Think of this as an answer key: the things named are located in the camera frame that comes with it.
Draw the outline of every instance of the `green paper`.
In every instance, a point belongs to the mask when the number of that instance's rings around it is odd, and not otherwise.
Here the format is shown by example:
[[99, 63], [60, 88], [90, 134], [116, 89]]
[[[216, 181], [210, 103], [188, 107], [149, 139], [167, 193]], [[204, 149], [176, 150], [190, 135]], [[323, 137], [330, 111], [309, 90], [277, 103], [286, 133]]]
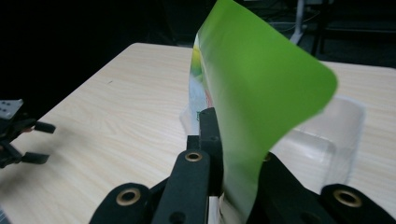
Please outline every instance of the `green paper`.
[[336, 77], [232, 0], [218, 0], [198, 31], [191, 75], [203, 78], [206, 105], [216, 108], [224, 195], [246, 222], [265, 155], [329, 103]]

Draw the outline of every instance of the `table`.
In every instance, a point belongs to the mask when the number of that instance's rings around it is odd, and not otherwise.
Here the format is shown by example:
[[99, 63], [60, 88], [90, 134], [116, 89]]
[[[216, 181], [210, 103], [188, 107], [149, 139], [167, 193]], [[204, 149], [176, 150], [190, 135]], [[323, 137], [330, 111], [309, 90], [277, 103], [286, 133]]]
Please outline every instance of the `table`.
[[[187, 136], [191, 49], [132, 44], [40, 121], [54, 134], [24, 133], [20, 151], [50, 154], [47, 163], [0, 170], [0, 205], [13, 223], [88, 223], [118, 185], [151, 188], [169, 176]], [[325, 63], [337, 93], [366, 105], [349, 182], [396, 217], [396, 70]]]

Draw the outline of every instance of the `transparent tray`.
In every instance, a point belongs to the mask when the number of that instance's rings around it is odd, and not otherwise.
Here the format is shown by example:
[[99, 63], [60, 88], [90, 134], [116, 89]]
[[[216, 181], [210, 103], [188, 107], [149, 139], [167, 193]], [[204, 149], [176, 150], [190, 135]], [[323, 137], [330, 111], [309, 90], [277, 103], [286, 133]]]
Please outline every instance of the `transparent tray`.
[[326, 185], [347, 184], [364, 117], [362, 103], [336, 95], [321, 114], [291, 130], [271, 152], [315, 193]]

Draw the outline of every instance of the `colorful printed page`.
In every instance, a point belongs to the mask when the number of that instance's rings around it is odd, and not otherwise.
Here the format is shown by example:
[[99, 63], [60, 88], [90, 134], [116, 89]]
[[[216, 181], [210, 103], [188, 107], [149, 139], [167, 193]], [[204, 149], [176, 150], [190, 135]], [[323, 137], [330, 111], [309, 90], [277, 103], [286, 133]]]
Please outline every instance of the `colorful printed page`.
[[332, 99], [337, 80], [317, 59], [232, 0], [218, 0], [191, 58], [192, 119], [216, 108], [224, 197], [246, 222], [265, 155]]

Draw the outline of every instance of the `light wood tabletop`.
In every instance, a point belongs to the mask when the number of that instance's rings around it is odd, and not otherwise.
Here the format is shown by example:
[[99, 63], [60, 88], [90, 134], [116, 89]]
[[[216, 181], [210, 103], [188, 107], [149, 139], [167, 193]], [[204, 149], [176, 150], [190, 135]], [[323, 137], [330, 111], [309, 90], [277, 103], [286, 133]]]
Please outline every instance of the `light wood tabletop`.
[[[0, 206], [12, 223], [89, 223], [115, 187], [151, 188], [168, 177], [187, 136], [192, 49], [132, 44], [40, 121], [54, 134], [21, 134], [19, 151], [50, 154], [47, 163], [0, 170]], [[366, 106], [349, 185], [396, 217], [396, 70], [325, 63], [337, 93]]]

